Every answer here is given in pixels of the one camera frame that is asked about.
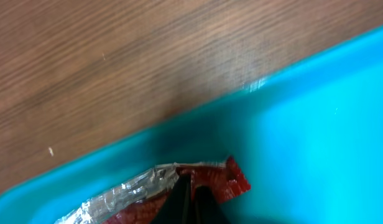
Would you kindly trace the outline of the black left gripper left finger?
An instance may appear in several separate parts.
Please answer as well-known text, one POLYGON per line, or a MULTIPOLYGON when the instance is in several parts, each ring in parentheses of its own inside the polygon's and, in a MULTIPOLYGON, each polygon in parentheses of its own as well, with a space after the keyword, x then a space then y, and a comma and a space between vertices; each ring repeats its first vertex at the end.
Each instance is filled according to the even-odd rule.
POLYGON ((151 224, 189 224, 191 175, 181 175, 151 224))

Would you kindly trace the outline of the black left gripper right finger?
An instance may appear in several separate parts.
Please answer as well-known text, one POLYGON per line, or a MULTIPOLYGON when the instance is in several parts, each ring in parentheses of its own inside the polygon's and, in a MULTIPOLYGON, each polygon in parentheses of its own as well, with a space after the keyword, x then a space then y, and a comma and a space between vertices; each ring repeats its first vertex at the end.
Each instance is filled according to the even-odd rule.
POLYGON ((195 217, 197 224, 230 224, 216 201, 211 189, 207 186, 196 188, 194 197, 195 217))

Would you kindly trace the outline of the red snack wrapper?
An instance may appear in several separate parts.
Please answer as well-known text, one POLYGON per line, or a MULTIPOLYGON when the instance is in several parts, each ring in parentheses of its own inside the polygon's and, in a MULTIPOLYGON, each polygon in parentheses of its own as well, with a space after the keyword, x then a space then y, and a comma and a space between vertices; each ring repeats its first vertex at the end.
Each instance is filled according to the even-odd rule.
POLYGON ((151 223, 184 174, 191 175, 190 223, 196 223, 196 188, 209 187, 219 205, 251 189, 233 157, 224 162, 162 164, 84 201, 57 223, 151 223))

